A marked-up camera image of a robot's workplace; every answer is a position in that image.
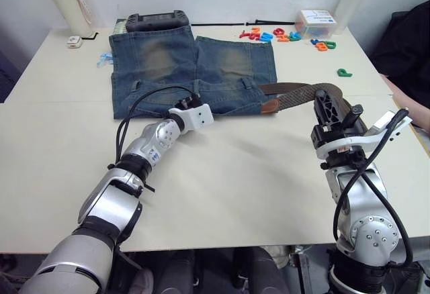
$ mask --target denim jeans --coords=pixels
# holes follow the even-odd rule
[[[141,95],[173,84],[199,93],[214,115],[258,114],[273,97],[258,88],[277,81],[270,43],[194,40],[191,28],[184,26],[116,34],[110,45],[115,119],[126,117]],[[187,96],[182,89],[167,89],[146,98],[136,112],[159,117]]]

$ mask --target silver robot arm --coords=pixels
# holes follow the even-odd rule
[[[22,294],[96,294],[106,290],[116,245],[131,234],[141,212],[139,196],[153,167],[176,139],[214,121],[207,104],[173,108],[145,127],[85,200],[78,228],[46,257]]]
[[[359,116],[360,105],[353,106],[345,116],[340,115],[336,101],[325,91],[317,91],[314,110],[319,124],[311,138],[316,155],[325,162],[332,198],[338,204],[350,180],[367,161],[365,151],[376,149],[394,117],[388,111],[369,130]],[[391,140],[411,122],[403,118],[394,128]],[[387,192],[374,163],[365,170],[367,178],[387,199]],[[359,177],[352,185],[339,212],[337,250],[330,271],[331,293],[385,293],[382,281],[388,271],[390,253],[398,244],[399,230],[386,206]]]

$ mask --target leather patch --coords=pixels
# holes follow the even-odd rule
[[[266,101],[263,105],[261,105],[261,113],[262,114],[272,114],[276,113],[280,108],[280,101],[278,98],[273,98],[269,101]]]

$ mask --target table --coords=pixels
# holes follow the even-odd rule
[[[193,32],[225,39],[241,29]],[[76,227],[83,200],[114,160],[118,121],[112,119],[112,68],[95,66],[108,49],[110,31],[99,32],[99,41],[67,50],[66,32],[53,30],[0,105],[0,224],[7,231],[0,233],[0,252],[51,251]],[[283,62],[309,55],[308,42],[275,42],[279,81],[335,83],[352,104],[363,105],[368,125],[387,109],[395,110],[389,89],[351,34],[334,41],[339,51],[345,45],[349,52],[336,58],[327,57],[331,51],[318,52],[312,60],[316,70],[301,58],[296,65]],[[355,69],[354,60],[361,66]],[[337,78],[337,68],[354,77]],[[318,80],[317,73],[324,75]],[[142,194],[142,216],[122,249],[333,242],[335,203],[310,142],[316,123],[312,107],[217,119],[182,136],[150,175],[148,184],[156,193]],[[126,143],[151,122],[134,120]],[[412,130],[388,143],[376,164],[409,236],[430,235],[429,157]]]

